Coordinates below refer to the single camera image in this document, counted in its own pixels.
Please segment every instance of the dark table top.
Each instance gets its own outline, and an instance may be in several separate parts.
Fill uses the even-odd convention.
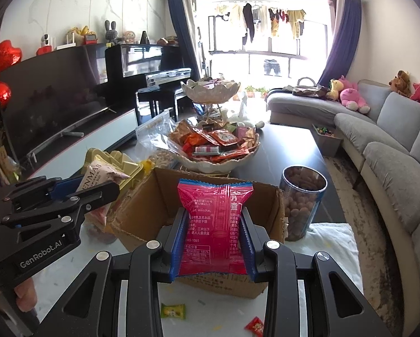
[[[257,133],[260,148],[247,164],[237,167],[231,177],[279,186],[285,167],[300,164],[322,173],[328,186],[314,223],[345,223],[344,212],[325,161],[308,129],[266,124]]]

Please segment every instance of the pink stuffed pig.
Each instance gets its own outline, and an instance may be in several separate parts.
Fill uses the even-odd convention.
[[[339,94],[341,104],[352,111],[359,111],[362,114],[367,114],[371,108],[366,103],[366,100],[362,98],[358,90],[354,88],[348,88],[341,91]]]
[[[341,83],[344,85],[344,89],[348,89],[348,88],[353,88],[355,90],[358,89],[358,84],[357,83],[351,83],[344,76],[341,76],[341,78],[339,79],[339,81],[341,81]]]

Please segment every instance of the clear plastic jar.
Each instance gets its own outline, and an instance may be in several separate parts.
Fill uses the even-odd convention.
[[[285,192],[285,213],[288,217],[286,241],[297,241],[312,223],[319,203],[327,189],[327,179],[305,166],[290,166],[283,170],[280,188]]]

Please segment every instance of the brown teddy bear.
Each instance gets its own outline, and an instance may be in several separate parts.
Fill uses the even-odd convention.
[[[397,92],[399,95],[410,97],[410,82],[408,73],[405,71],[399,71],[397,76],[389,82],[391,90]]]

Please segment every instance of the potted plant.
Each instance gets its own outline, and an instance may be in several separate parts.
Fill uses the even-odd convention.
[[[254,97],[255,96],[255,88],[253,86],[247,86],[246,87],[246,95],[247,97]]]
[[[266,94],[267,94],[267,92],[268,92],[268,90],[267,89],[265,89],[264,87],[260,87],[259,89],[257,89],[258,91],[260,91],[260,95],[261,95],[261,98],[262,99],[264,99],[265,98],[265,96],[266,96]]]

